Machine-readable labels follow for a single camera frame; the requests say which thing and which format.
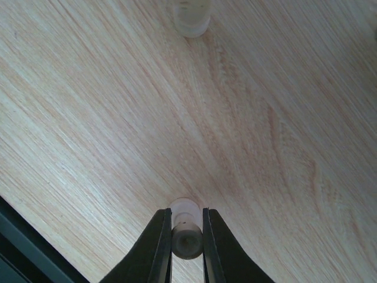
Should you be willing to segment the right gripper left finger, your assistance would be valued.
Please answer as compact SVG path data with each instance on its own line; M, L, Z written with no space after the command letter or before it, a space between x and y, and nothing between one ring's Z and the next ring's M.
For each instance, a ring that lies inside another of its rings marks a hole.
M171 209L159 209L127 255L101 282L171 282Z

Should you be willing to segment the light chess piece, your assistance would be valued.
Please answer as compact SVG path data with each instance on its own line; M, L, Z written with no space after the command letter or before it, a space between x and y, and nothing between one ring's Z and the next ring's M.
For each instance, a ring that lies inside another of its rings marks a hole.
M173 21L177 31L187 38L203 35L209 26L211 4L210 0L173 1Z
M170 204L172 241L175 256L183 260L198 258L203 253L202 211L189 198L178 198Z

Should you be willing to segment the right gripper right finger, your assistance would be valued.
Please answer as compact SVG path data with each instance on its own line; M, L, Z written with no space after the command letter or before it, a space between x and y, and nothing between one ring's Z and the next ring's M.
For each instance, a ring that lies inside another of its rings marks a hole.
M203 209L205 282L273 282L241 247L215 209Z

